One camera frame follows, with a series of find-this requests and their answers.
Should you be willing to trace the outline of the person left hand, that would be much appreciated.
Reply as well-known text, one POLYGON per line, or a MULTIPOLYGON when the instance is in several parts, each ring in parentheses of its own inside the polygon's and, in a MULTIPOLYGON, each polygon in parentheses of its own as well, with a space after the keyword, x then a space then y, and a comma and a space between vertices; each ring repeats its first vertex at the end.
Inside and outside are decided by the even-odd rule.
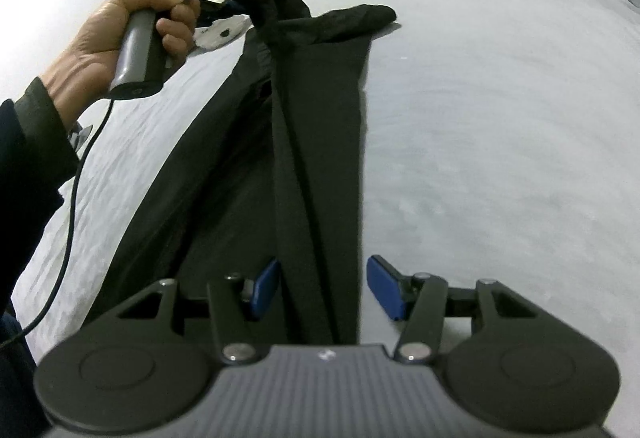
POLYGON ((200 0, 105 0, 40 75, 66 129, 73 127, 90 105, 106 97, 129 16, 147 8, 162 16, 155 29, 171 60, 167 74, 172 75, 184 64, 194 47, 200 0))

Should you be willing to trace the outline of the person left forearm dark sleeve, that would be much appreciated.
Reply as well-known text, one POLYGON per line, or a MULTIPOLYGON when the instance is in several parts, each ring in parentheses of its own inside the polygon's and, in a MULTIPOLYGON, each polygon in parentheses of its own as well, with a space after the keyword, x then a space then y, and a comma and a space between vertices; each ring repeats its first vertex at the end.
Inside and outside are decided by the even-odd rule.
MULTIPOLYGON (((1 339, 20 332, 11 295, 43 230, 63 204, 58 189, 78 158, 40 79, 1 104, 1 339)), ((34 389, 35 361, 23 340, 1 348, 1 435, 38 437, 49 428, 34 389)))

